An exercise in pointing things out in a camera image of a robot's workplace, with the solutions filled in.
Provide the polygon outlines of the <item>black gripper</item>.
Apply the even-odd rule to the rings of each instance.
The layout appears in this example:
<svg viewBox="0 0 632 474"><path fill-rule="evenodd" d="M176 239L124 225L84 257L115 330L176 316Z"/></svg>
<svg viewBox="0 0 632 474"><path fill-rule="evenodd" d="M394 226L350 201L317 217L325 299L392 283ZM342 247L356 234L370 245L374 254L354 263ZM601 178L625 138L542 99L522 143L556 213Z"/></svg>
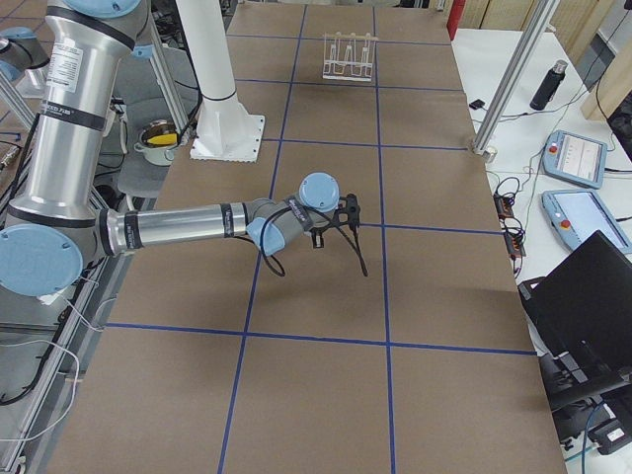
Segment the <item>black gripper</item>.
<svg viewBox="0 0 632 474"><path fill-rule="evenodd" d="M311 239L312 239L312 246L313 247L324 247L325 246L323 234L324 234L324 232L326 230L328 230L330 228L336 228L343 235L343 237L347 240L347 242L350 244L350 246L351 247L354 246L354 243L351 241L349 236L342 230L342 227L344 225L348 225L348 223L347 223L348 217L347 217L347 213L346 213L346 201L345 200L342 200L338 204L338 207L333 210L332 215L329 215L327 213L323 213L320 210L317 210L315 208L310 208L309 211L312 212L312 213L317 214L318 216L322 217L326 221L326 225L325 226L317 227L316 225L314 225L312 227L312 229L310 230Z"/></svg>

